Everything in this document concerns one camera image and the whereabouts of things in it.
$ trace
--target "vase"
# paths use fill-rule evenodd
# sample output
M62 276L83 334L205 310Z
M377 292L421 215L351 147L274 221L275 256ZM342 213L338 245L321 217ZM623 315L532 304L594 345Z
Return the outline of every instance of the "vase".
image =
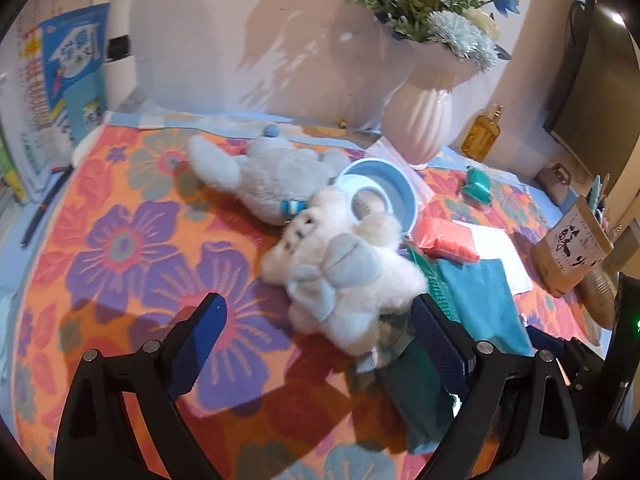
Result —
M413 43L417 62L391 97L382 116L382 134L409 164L425 164L447 146L453 89L478 73L440 43Z

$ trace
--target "blue gripper pad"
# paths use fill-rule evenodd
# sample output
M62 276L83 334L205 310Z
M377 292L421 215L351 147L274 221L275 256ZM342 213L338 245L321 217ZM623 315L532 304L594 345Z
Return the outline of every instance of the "blue gripper pad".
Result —
M527 335L529 335L533 348L549 350L557 359L564 357L564 340L542 332L532 325L527 326Z
M431 297L429 300L438 308ZM414 299L411 306L411 321L415 328L415 335L436 367L445 389L450 394L456 394L461 400L465 400L470 391L468 375L471 370L468 369L468 361L447 336L422 296Z
M166 392L172 402L191 391L213 345L222 334L226 325L226 301L218 294L208 294L191 314L193 316L199 316L199 319L170 366L170 381Z

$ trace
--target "white flower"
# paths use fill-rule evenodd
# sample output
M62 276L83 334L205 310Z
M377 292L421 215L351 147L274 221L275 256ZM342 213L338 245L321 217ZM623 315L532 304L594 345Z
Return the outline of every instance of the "white flower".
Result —
M482 30L488 36L494 38L494 41L500 38L500 29L495 24L491 16L480 9L469 7L462 11L462 15L473 23L477 28Z
M495 66L498 53L494 39L464 16L450 10L432 12L428 17L431 41L448 46L463 59L472 59L486 72Z
M483 72L493 68L498 62L498 53L495 49L495 41L486 34L478 34L476 49L469 56L478 63Z
M432 12L428 23L433 40L447 45L456 56L467 58L475 52L480 30L463 16L442 10Z

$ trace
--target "blue book cover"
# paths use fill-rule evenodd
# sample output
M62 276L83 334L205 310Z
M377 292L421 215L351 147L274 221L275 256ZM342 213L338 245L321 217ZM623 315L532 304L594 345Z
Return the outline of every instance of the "blue book cover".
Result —
M85 7L40 24L44 79L51 110L55 110L69 88L101 67L108 10L109 4Z
M102 124L107 109L102 67L65 90L65 101L71 144L77 146L86 134Z

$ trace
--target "red package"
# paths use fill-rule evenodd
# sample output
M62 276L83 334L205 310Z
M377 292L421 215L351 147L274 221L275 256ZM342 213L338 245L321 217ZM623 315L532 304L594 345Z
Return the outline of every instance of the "red package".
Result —
M412 231L412 239L431 258L461 263L480 261L471 229L448 220L420 216Z

